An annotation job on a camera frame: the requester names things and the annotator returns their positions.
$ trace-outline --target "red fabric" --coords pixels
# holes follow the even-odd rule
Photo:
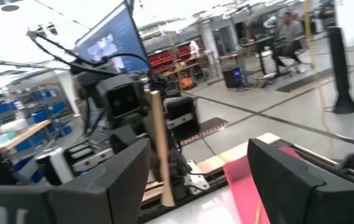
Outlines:
[[[282,147],[282,151],[296,157],[300,156],[290,147]],[[251,175],[247,156],[228,162],[224,165],[226,180],[231,189],[242,224],[254,224],[260,197]],[[260,224],[269,224],[265,209],[261,206]]]

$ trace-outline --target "gray floor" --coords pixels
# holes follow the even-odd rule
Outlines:
[[[214,154],[229,150],[249,138],[268,132],[331,159],[341,159],[349,152],[354,152],[354,144],[322,134],[322,131],[329,129],[331,133],[354,139],[354,114],[337,115],[322,112],[318,89],[304,94],[303,91],[294,93],[274,91],[316,71],[331,67],[326,39],[315,41],[312,50],[315,69],[308,68],[305,74],[294,75],[292,78],[280,78],[275,85],[267,89],[236,92],[228,90],[224,82],[220,81],[210,86],[202,83],[190,90],[190,93],[201,97],[198,100],[198,110],[202,121],[216,116],[234,125],[207,136],[204,140],[185,146],[184,155],[187,159],[200,162]],[[346,55],[348,64],[354,65],[354,47],[347,48]],[[302,54],[300,58],[305,62],[311,61],[308,52]],[[250,70],[259,69],[257,59],[249,58],[247,61]],[[270,57],[265,58],[265,62],[266,68],[271,72],[273,64]],[[354,72],[351,72],[350,80],[354,99]],[[325,97],[325,106],[332,106],[336,98],[334,82],[322,85],[321,90]],[[322,124],[323,116],[326,127]],[[280,122],[280,119],[287,121],[287,124]]]

